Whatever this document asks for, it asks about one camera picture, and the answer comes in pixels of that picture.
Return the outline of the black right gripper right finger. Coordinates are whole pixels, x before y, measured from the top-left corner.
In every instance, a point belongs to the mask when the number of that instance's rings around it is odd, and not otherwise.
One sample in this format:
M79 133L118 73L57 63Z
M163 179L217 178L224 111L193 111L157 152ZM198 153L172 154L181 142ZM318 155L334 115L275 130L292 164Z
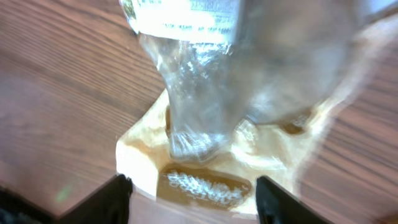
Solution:
M268 176L256 180L256 205L260 224L330 224Z

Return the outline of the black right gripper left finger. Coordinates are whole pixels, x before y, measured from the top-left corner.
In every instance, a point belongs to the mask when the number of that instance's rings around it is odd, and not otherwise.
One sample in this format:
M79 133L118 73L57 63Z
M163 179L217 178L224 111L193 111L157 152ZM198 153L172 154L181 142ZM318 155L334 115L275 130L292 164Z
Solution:
M81 204L57 220L58 224L127 224L133 193L131 179L117 175Z

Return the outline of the brown Pantree mushroom bag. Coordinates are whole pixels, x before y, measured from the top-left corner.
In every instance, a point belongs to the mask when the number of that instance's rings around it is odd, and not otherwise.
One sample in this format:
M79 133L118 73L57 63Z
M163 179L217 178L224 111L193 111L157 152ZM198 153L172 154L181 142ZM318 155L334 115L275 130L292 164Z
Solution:
M335 114L397 37L396 1L121 1L165 83L116 144L140 193L257 215L256 180L297 197Z

